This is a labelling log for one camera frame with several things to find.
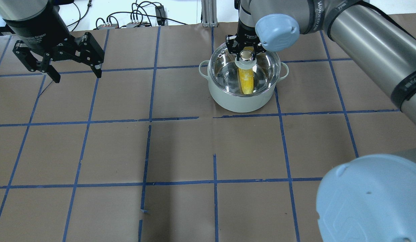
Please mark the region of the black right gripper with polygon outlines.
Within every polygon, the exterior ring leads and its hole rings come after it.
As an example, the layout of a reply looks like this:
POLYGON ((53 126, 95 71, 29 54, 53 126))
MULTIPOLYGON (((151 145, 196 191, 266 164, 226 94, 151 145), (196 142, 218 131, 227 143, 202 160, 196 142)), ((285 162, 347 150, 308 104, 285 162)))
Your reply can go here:
POLYGON ((236 61, 239 61, 241 51, 247 46, 253 47, 254 59, 257 58, 257 55, 266 52, 266 49, 260 42, 260 38, 256 34, 255 28, 245 24, 238 24, 235 35, 226 35, 225 44, 228 52, 234 55, 236 61))

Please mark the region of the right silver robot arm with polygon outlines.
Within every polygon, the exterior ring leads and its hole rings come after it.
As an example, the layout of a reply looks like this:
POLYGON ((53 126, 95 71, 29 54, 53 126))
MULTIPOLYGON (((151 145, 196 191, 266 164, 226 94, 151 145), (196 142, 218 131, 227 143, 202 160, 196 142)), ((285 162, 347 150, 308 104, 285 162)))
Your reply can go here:
POLYGON ((330 169, 416 148, 416 127, 326 33, 279 56, 290 73, 268 111, 236 117, 215 105, 221 242, 321 242, 316 197, 330 169))

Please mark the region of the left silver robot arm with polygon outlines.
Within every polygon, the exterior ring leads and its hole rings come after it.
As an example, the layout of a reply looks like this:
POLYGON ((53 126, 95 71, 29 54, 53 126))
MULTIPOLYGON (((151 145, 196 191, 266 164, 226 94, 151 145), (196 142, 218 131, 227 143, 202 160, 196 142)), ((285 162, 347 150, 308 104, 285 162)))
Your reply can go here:
POLYGON ((70 34, 58 7, 73 0, 0 0, 0 17, 19 40, 13 53, 30 72, 48 75, 55 83, 61 76, 51 62, 72 60, 89 66, 101 78, 105 52, 90 32, 70 34))

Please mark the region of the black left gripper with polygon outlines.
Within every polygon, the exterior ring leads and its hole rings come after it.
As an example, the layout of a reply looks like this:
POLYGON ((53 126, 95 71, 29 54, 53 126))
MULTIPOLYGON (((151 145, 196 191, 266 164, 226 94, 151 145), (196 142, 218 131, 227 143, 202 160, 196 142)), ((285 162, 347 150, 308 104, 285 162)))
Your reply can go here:
MULTIPOLYGON (((83 63, 91 68, 96 78, 102 77, 104 50, 91 32, 80 37, 71 35, 56 7, 44 7, 35 16, 13 20, 12 29, 31 52, 48 57, 49 61, 83 63)), ((61 76, 51 64, 43 64, 43 73, 54 83, 60 83, 61 76)))

